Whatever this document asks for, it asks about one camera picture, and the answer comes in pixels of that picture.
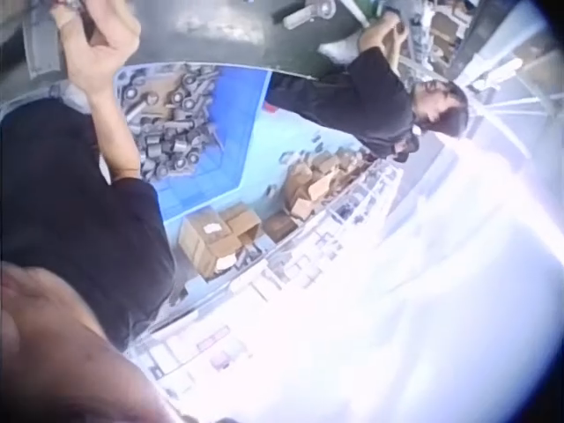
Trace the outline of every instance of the man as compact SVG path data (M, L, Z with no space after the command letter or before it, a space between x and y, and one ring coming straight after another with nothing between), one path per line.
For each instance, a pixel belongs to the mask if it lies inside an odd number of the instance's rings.
M97 26L90 43L77 13L57 6L53 16L92 116L42 100L0 128L1 420L181 421L122 355L157 315L174 273L157 194L140 179L114 96L140 27L124 0L85 4Z
M354 135L378 157L393 155L417 125L423 131L458 137L468 123L468 100L453 83L418 83L409 94L397 75L406 31L399 17L386 11L361 35L360 55L347 73L311 81L276 74L266 100L319 125ZM384 39L392 37L392 45Z

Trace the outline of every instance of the metal rod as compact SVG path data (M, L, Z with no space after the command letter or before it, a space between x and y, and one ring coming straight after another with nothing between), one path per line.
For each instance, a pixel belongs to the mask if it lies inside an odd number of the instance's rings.
M558 93L558 94L551 94L547 96L550 100L560 100L560 99L564 99L564 93ZM501 101L499 103L492 103L487 105L488 108L503 108L505 106L518 106L521 104L535 104L535 103L539 103L540 102L540 98L539 97L526 97L523 99L519 99L519 100L509 100L509 101Z
M537 110L492 110L494 115L527 115L527 116L546 116L547 112Z

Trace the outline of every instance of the brown cardboard box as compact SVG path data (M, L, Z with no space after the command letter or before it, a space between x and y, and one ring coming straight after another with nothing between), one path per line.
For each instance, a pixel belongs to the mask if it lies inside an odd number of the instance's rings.
M252 244L261 235L261 218L244 203L229 207L219 216L243 245Z
M313 172L303 162L298 162L288 169L288 176L284 183L284 195L286 201L290 202L295 196L296 191L311 182Z
M295 231L298 226L290 216L283 211L279 211L264 221L263 228L266 234L278 244Z
M296 193L297 196L292 202L290 207L290 214L297 219L307 220L311 213L314 212L315 204L313 201L300 197L300 193Z
M338 167L346 174L350 174L357 167L359 167L361 162L361 155L359 157L358 152L353 150L346 150L345 148L339 148L336 156L338 158Z
M239 238L211 207L204 207L184 220L178 243L204 278L213 278L235 265L242 247Z
M314 174L314 180L308 185L308 199L315 202L325 197L330 190L335 173L332 171L324 175Z
M311 167L322 174L328 174L338 167L338 158L330 152L322 152L314 157Z

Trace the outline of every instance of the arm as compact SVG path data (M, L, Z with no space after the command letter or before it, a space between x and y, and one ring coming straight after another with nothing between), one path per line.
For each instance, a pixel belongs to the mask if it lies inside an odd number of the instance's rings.
M401 53L402 46L404 45L404 42L405 40L407 40L407 36L409 35L409 29L407 28L407 26L404 26L404 30L399 31L396 26L392 30L392 34L392 43L390 51L388 52L388 62L390 63L390 68L396 75L399 76L399 55Z
M393 11L386 11L376 25L368 28L359 38L359 52L378 47L386 54L384 37L399 23L399 16Z
M63 5L52 10L69 79L86 94L113 181L140 178L137 147L113 87L115 73L137 50L140 25L124 0L85 0L85 5L96 25L90 41L80 15Z
M112 92L88 99L98 146L112 180L141 178L139 151Z

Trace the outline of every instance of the paper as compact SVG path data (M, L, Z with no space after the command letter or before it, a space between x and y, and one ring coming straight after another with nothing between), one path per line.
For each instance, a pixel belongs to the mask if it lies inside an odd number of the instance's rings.
M208 223L204 226L204 232L209 234L215 234L216 232L221 232L221 225L219 223Z

